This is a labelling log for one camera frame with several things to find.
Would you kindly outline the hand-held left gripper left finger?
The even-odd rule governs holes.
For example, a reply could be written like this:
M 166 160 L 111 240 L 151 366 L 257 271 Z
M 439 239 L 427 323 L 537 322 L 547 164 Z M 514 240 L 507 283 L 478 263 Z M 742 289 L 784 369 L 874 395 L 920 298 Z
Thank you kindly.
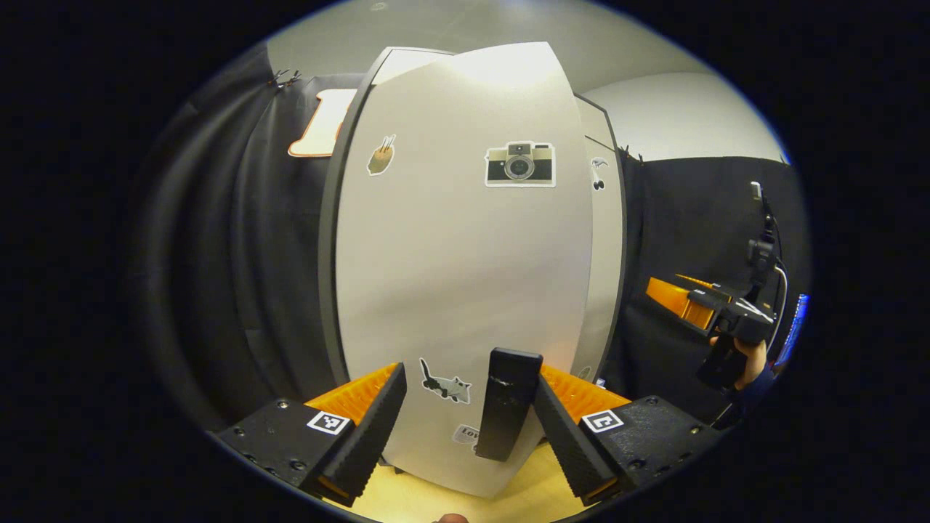
M 212 436 L 282 483 L 350 507 L 381 460 L 407 391 L 404 364 L 392 363 L 313 400 L 270 400 Z

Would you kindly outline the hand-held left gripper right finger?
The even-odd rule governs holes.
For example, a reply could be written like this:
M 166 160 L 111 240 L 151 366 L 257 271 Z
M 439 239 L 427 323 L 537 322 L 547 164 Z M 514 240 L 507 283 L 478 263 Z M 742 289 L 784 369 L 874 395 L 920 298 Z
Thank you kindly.
M 657 395 L 627 400 L 551 365 L 539 371 L 534 408 L 585 506 L 646 490 L 720 440 L 718 429 Z

